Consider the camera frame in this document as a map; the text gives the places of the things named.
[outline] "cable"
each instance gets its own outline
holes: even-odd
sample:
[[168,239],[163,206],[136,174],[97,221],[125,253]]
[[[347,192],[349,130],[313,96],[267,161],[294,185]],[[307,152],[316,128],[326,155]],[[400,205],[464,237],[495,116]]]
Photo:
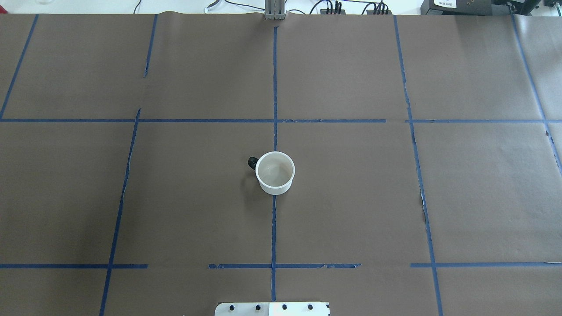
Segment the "cable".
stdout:
[[302,14],[306,14],[306,13],[302,12],[302,11],[299,10],[299,9],[291,9],[291,10],[289,10],[289,11],[287,11],[287,12],[292,12],[292,11],[296,11],[296,12],[300,12],[300,13],[302,13]]
[[373,5],[375,6],[374,11],[377,10],[377,4],[376,4],[375,2],[369,2],[369,4],[367,4],[367,5],[365,6],[365,8],[363,9],[363,12],[361,12],[361,15],[365,14],[365,11],[367,11],[367,8],[368,8],[371,4],[373,4]]
[[141,5],[142,0],[139,0],[139,3],[137,3],[137,6],[135,7],[135,9],[133,10],[133,14],[135,14],[135,12],[137,11],[137,8]]
[[235,2],[228,1],[228,0],[224,0],[224,2],[234,4],[235,6],[250,7],[250,8],[254,8],[256,10],[264,10],[265,11],[264,8],[258,8],[258,7],[255,7],[255,6],[250,6],[249,4],[235,3]]
[[357,0],[343,0],[343,1],[347,1],[347,2],[357,2],[357,3],[373,3],[371,1],[357,1]]
[[316,4],[314,5],[314,7],[312,7],[312,9],[310,9],[310,13],[309,13],[309,14],[312,14],[312,12],[314,11],[314,8],[315,8],[317,5],[319,5],[319,4],[321,4],[322,2],[324,2],[324,1],[326,1],[326,11],[328,10],[328,2],[330,3],[330,6],[333,6],[333,5],[334,5],[334,4],[332,3],[332,1],[330,1],[330,0],[320,0],[320,1],[316,2]]

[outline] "mug handle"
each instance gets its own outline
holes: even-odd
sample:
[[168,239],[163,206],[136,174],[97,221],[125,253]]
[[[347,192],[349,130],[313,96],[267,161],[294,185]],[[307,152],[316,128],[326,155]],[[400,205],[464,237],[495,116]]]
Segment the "mug handle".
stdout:
[[250,166],[250,168],[252,168],[253,170],[256,170],[257,161],[258,161],[258,158],[255,158],[255,157],[248,158],[248,166]]

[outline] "white mug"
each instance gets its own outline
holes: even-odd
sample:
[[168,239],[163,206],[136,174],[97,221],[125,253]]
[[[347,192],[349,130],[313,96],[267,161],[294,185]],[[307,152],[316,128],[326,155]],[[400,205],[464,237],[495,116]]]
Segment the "white mug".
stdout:
[[280,151],[268,152],[259,159],[250,157],[248,165],[256,170],[261,188],[271,195],[285,193],[293,183],[293,160]]

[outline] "blue tape line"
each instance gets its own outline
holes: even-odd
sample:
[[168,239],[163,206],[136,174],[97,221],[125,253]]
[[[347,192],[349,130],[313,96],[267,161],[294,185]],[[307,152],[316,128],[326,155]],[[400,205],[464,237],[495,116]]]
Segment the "blue tape line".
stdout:
[[[276,269],[355,269],[360,263],[276,263]],[[269,263],[210,264],[209,269],[271,269]]]
[[513,30],[515,31],[515,40],[517,41],[519,53],[521,54],[521,58],[523,59],[523,64],[525,65],[525,71],[527,72],[527,76],[529,77],[529,81],[531,83],[531,88],[533,89],[534,98],[535,100],[537,100],[538,110],[541,113],[541,118],[545,125],[546,132],[549,134],[548,138],[550,141],[550,147],[552,148],[554,159],[556,160],[556,164],[558,165],[558,172],[560,173],[560,175],[562,175],[562,164],[560,163],[560,156],[558,155],[556,144],[554,144],[554,139],[552,138],[552,133],[550,132],[549,125],[546,122],[546,115],[542,108],[541,100],[538,97],[537,87],[534,84],[533,76],[531,76],[531,71],[529,70],[529,64],[527,63],[527,58],[525,57],[525,53],[523,52],[523,46],[521,45],[521,40],[519,39],[519,32],[517,31],[517,23],[515,22],[515,16],[513,14],[511,15],[511,22],[513,23]]
[[[273,151],[277,151],[277,28],[273,28]],[[272,198],[271,212],[271,301],[276,301],[277,264],[277,196]]]
[[507,123],[507,124],[532,124],[543,123],[542,120],[412,120],[413,123]]
[[8,92],[6,93],[6,98],[4,99],[4,103],[2,104],[2,109],[0,110],[0,119],[4,116],[6,106],[8,105],[8,100],[10,99],[10,95],[12,94],[13,85],[16,83],[17,74],[20,72],[21,63],[24,60],[25,52],[28,50],[29,42],[31,41],[31,36],[33,35],[33,31],[35,30],[37,19],[39,19],[38,14],[36,14],[35,18],[33,19],[33,23],[31,24],[31,29],[29,30],[28,38],[25,41],[24,49],[21,51],[20,60],[18,60],[16,70],[13,72],[12,82],[10,82],[10,86],[8,87]]
[[140,123],[273,123],[268,119],[140,119]]
[[209,269],[271,269],[269,263],[210,264]]
[[146,67],[144,68],[143,78],[148,75],[148,67],[150,66],[150,56],[152,55],[152,44],[154,43],[154,33],[156,32],[156,21],[158,20],[158,14],[154,15],[154,22],[152,23],[152,35],[150,35],[150,44],[148,45],[148,54],[146,55]]
[[109,263],[107,265],[106,281],[103,287],[102,304],[99,309],[99,316],[103,316],[105,312],[105,305],[107,301],[107,291],[109,290],[109,284],[111,280],[111,269],[113,268],[113,260],[115,258],[115,249],[117,248],[117,238],[119,236],[119,226],[121,225],[121,215],[123,214],[123,204],[125,200],[125,190],[127,189],[127,182],[129,181],[129,171],[131,166],[131,156],[133,155],[133,147],[135,146],[135,139],[137,137],[137,128],[139,125],[139,116],[141,115],[141,110],[137,111],[137,117],[135,118],[135,126],[133,128],[133,136],[131,138],[131,145],[129,147],[129,156],[127,158],[127,167],[125,168],[125,179],[123,180],[123,188],[121,190],[121,198],[119,199],[119,210],[117,211],[117,221],[115,222],[115,231],[113,233],[113,242],[111,244],[111,253],[109,255]]
[[277,151],[277,28],[273,28],[273,151]]
[[107,269],[107,264],[0,264],[0,269]]
[[279,123],[386,123],[384,119],[375,119],[375,120],[325,120],[325,119],[305,119],[305,120],[291,120],[291,119],[284,119],[278,120]]
[[404,59],[402,57],[402,45],[400,44],[400,33],[398,31],[398,20],[396,19],[396,15],[392,16],[394,18],[394,29],[396,33],[396,45],[398,47],[398,57],[400,59],[400,69],[402,72],[402,82],[404,84],[404,97],[406,98],[406,104],[408,109],[408,120],[410,125],[410,133],[412,137],[412,145],[414,147],[414,157],[416,161],[416,171],[418,173],[418,184],[420,187],[420,194],[421,194],[421,201],[423,205],[423,212],[425,215],[425,232],[427,235],[427,244],[429,247],[429,257],[431,259],[432,265],[432,272],[433,272],[433,285],[435,288],[435,297],[437,300],[437,311],[439,312],[439,316],[443,316],[443,306],[441,304],[441,291],[439,290],[439,280],[437,278],[437,267],[435,265],[435,254],[433,252],[433,241],[431,237],[431,227],[429,226],[429,215],[427,212],[427,204],[425,201],[425,190],[423,187],[423,178],[422,178],[422,170],[420,168],[420,161],[418,155],[418,145],[416,144],[416,136],[414,130],[414,123],[413,116],[412,116],[412,108],[410,105],[410,96],[408,95],[408,90],[406,89],[406,71],[404,68]]
[[275,281],[277,277],[277,195],[273,196],[272,201],[273,212],[271,216],[271,301],[275,302]]
[[301,264],[290,264],[290,263],[278,263],[277,268],[279,269],[355,269],[360,267],[360,263],[301,263]]
[[[115,264],[114,269],[148,269],[148,264]],[[107,264],[5,263],[0,269],[107,269]]]
[[[431,268],[431,263],[412,263],[411,268]],[[499,267],[558,267],[561,263],[547,262],[468,262],[468,263],[436,263],[437,268],[499,268]]]
[[148,269],[148,264],[114,264],[112,269]]
[[0,119],[13,123],[133,123],[131,119]]

